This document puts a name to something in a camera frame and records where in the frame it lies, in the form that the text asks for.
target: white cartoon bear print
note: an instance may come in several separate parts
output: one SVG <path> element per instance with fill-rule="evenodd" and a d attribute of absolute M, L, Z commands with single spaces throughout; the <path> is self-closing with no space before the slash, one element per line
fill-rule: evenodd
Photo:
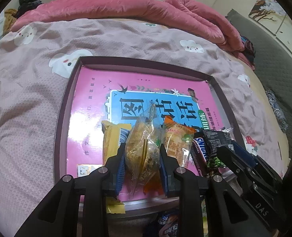
<path fill-rule="evenodd" d="M 237 77 L 240 81 L 243 81 L 244 83 L 246 83 L 248 85 L 248 87 L 250 88 L 250 79 L 249 79 L 249 76 L 247 75 L 239 75 Z"/>
<path fill-rule="evenodd" d="M 92 56 L 92 53 L 88 50 L 81 49 L 74 51 L 70 55 L 64 53 L 54 55 L 49 62 L 49 66 L 53 68 L 51 72 L 69 78 L 80 56 Z"/>
<path fill-rule="evenodd" d="M 18 34 L 14 37 L 14 44 L 20 46 L 22 44 L 29 44 L 37 33 L 37 29 L 32 28 L 30 25 L 25 26 Z"/>
<path fill-rule="evenodd" d="M 195 43 L 193 40 L 180 40 L 180 45 L 188 52 L 204 53 L 202 46 Z"/>

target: pink bed sheet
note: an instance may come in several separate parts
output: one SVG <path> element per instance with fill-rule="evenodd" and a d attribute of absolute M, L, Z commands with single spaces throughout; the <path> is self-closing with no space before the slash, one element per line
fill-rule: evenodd
<path fill-rule="evenodd" d="M 137 18 L 200 36 L 228 52 L 240 54 L 244 45 L 239 32 L 214 9 L 194 0 L 54 0 L 26 12 L 12 26 L 18 31 L 35 22 L 54 22 L 80 18 Z"/>

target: packaged bread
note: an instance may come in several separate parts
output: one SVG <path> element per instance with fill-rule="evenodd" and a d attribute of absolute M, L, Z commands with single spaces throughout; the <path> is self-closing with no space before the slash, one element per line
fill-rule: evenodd
<path fill-rule="evenodd" d="M 180 166 L 187 168 L 195 129 L 181 125 L 166 116 L 162 127 L 161 142 L 167 155 L 177 159 Z"/>
<path fill-rule="evenodd" d="M 107 120 L 102 122 L 103 138 L 103 165 L 109 157 L 115 156 L 121 143 L 125 143 L 132 129 L 131 124 L 113 124 Z"/>
<path fill-rule="evenodd" d="M 159 169 L 161 126 L 156 105 L 140 114 L 132 128 L 125 146 L 127 169 L 132 174 L 131 193 L 138 184 L 145 185 Z"/>

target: tree painting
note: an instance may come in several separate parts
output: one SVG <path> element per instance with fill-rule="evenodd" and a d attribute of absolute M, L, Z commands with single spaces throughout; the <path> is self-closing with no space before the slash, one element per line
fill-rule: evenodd
<path fill-rule="evenodd" d="M 274 14 L 284 17 L 286 12 L 276 0 L 257 0 L 249 16 L 259 22 L 259 20 L 277 21 Z"/>

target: metal screw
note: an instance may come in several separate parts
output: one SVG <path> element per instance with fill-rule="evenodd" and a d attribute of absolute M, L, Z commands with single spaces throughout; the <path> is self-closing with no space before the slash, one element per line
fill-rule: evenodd
<path fill-rule="evenodd" d="M 102 167 L 100 167 L 100 168 L 98 169 L 98 171 L 99 171 L 100 173 L 104 174 L 104 173 L 107 172 L 107 167 L 102 166 Z"/>
<path fill-rule="evenodd" d="M 215 175 L 215 176 L 213 176 L 213 180 L 215 181 L 215 182 L 221 182 L 222 180 L 223 180 L 223 177 L 221 177 L 220 175 Z"/>
<path fill-rule="evenodd" d="M 62 178 L 62 180 L 63 180 L 64 182 L 69 182 L 69 181 L 71 180 L 71 175 L 65 175 L 65 176 Z"/>
<path fill-rule="evenodd" d="M 177 172 L 179 174 L 184 174 L 185 173 L 185 168 L 184 167 L 179 167 L 179 168 L 177 168 Z"/>

